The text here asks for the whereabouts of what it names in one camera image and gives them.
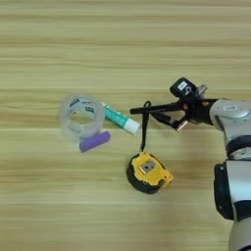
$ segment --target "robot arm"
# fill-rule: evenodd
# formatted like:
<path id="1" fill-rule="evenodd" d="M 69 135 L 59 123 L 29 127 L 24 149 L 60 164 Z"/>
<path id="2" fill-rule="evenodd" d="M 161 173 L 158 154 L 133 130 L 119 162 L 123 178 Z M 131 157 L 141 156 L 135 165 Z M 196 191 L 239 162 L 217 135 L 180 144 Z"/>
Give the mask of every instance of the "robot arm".
<path id="1" fill-rule="evenodd" d="M 234 220 L 229 251 L 251 250 L 251 104 L 219 100 L 211 108 L 213 125 L 224 132 L 227 160 L 215 166 L 218 212 Z"/>
<path id="2" fill-rule="evenodd" d="M 181 130 L 188 122 L 207 124 L 225 136 L 227 159 L 215 166 L 215 201 L 218 212 L 234 224 L 229 251 L 251 250 L 251 103 L 226 99 L 204 99 L 206 85 L 198 88 L 180 78 L 171 93 L 176 103 L 131 109 L 132 114 L 151 114 L 158 122 Z M 182 110 L 179 121 L 165 112 Z"/>

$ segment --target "black camera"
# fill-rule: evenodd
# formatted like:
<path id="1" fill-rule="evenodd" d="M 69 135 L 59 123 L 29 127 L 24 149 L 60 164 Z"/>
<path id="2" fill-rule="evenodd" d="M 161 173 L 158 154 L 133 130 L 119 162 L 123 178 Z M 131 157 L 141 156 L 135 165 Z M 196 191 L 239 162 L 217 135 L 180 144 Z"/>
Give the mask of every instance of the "black camera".
<path id="1" fill-rule="evenodd" d="M 185 77 L 180 78 L 170 88 L 170 92 L 177 98 L 185 99 L 194 96 L 197 87 Z"/>

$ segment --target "clear tape roll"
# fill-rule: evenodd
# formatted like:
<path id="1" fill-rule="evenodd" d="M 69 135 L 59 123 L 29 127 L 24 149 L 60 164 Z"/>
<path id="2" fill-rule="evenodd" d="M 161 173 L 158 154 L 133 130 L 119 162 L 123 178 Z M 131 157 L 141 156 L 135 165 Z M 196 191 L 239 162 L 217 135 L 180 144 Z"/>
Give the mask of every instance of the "clear tape roll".
<path id="1" fill-rule="evenodd" d="M 86 114 L 93 118 L 89 124 L 71 120 L 72 114 Z M 59 109 L 60 126 L 63 134 L 71 140 L 82 141 L 99 133 L 105 120 L 102 104 L 93 97 L 73 95 L 66 98 Z"/>

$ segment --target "purple object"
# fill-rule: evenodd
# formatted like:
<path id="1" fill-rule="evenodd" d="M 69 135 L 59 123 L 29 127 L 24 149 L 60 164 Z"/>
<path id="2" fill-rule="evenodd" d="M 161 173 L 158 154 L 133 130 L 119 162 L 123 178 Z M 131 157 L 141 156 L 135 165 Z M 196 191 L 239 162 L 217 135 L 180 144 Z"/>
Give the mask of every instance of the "purple object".
<path id="1" fill-rule="evenodd" d="M 79 144 L 79 149 L 82 153 L 86 152 L 94 147 L 97 147 L 99 145 L 102 145 L 108 142 L 110 138 L 111 138 L 111 134 L 109 131 L 96 134 L 93 137 L 90 137 L 81 141 Z"/>

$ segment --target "tape measure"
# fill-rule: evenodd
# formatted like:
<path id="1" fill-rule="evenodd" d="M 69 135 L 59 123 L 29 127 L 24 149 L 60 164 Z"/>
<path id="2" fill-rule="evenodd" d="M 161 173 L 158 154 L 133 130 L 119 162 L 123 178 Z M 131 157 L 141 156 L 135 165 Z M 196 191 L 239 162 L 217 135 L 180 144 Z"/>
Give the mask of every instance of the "tape measure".
<path id="1" fill-rule="evenodd" d="M 144 107 L 147 106 L 151 106 L 150 101 L 145 103 Z M 128 181 L 135 189 L 153 194 L 160 188 L 167 187 L 174 177 L 156 157 L 144 151 L 149 113 L 143 113 L 142 117 L 140 152 L 130 160 L 126 175 Z"/>

